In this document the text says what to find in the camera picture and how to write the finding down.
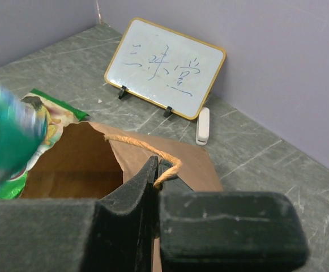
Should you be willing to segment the teal snack packet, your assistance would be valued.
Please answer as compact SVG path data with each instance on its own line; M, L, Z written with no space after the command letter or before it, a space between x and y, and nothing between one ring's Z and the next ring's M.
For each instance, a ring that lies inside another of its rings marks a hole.
M46 137L47 118L0 85L0 184L26 166Z

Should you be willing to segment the brown paper bag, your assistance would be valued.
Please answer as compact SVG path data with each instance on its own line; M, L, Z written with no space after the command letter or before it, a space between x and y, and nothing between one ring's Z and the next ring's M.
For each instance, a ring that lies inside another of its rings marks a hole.
M134 177L155 156L141 147L106 140L125 132L93 122L70 124L28 172L23 198L102 199ZM158 158L157 177L167 169Z

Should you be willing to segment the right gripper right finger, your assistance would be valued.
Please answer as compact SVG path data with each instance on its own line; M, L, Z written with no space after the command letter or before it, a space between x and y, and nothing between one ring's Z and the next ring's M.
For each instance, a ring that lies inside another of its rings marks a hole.
M154 271L296 271L309 246L290 199L277 192L197 191L161 180Z

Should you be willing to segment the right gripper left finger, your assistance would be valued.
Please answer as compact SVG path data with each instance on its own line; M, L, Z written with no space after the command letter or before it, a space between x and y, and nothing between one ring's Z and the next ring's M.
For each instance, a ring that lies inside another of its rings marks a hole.
M102 199L0 200L0 271L151 271L158 166Z

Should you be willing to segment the green Chuba cassava chips bag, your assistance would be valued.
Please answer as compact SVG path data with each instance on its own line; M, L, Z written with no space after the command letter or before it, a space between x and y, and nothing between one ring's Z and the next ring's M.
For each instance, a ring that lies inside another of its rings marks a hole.
M22 102L35 110L39 116L46 117L46 137L30 160L0 185L0 199L18 198L25 187L28 172L39 157L60 139L63 128L69 124L84 121L88 117L88 113L35 88L22 98Z

